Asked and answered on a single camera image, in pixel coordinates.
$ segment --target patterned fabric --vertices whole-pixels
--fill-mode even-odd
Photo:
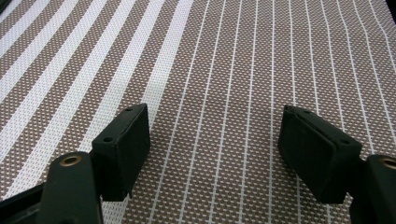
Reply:
[[[139,103],[152,147],[106,223],[348,223],[280,158],[285,104],[396,157],[385,1],[13,0],[0,22],[1,200]]]

